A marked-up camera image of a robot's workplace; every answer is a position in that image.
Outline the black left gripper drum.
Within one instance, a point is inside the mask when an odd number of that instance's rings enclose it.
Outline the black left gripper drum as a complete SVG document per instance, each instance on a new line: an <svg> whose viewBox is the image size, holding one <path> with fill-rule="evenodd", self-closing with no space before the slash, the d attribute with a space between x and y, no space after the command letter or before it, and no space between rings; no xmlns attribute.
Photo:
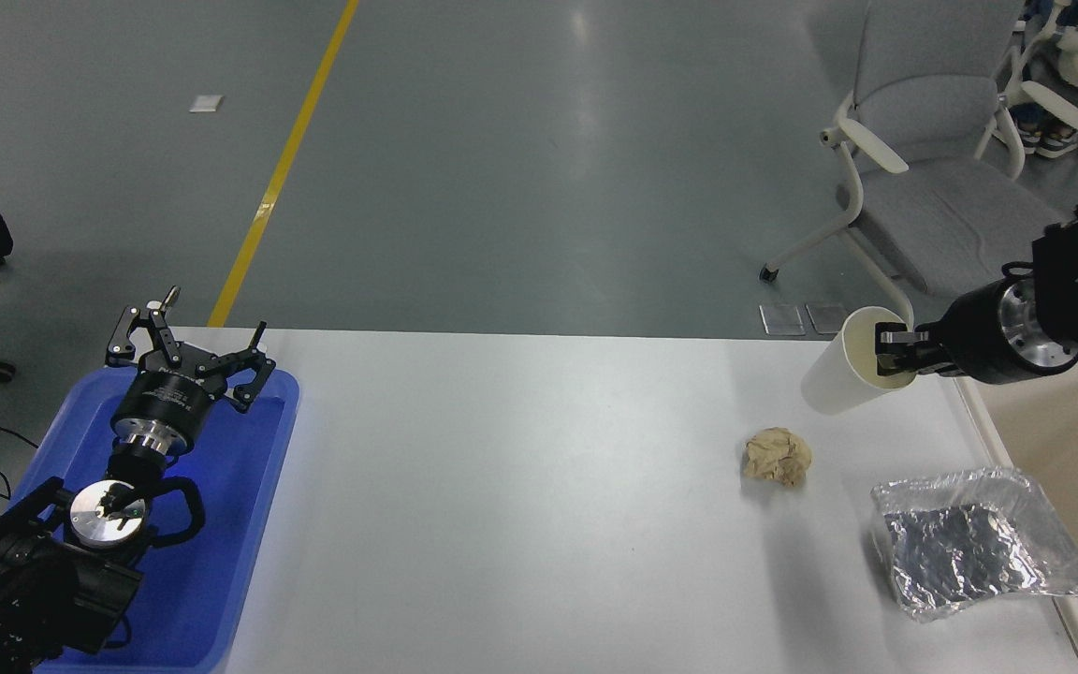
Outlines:
<svg viewBox="0 0 1078 674"><path fill-rule="evenodd" d="M118 438L127 438L161 427L180 440L196 441L219 396L179 373L138 368L112 415L112 430Z"/></svg>

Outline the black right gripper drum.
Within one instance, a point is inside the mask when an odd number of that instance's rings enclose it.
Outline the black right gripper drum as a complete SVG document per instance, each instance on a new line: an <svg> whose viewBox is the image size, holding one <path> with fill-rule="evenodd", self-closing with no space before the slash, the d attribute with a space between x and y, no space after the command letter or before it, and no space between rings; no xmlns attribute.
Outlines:
<svg viewBox="0 0 1078 674"><path fill-rule="evenodd" d="M1004 338L999 307L1011 281L994 281L951 303L944 315L921 324L928 334L917 348L917 372L969 376L1001 385L1019 380L1019 358Z"/></svg>

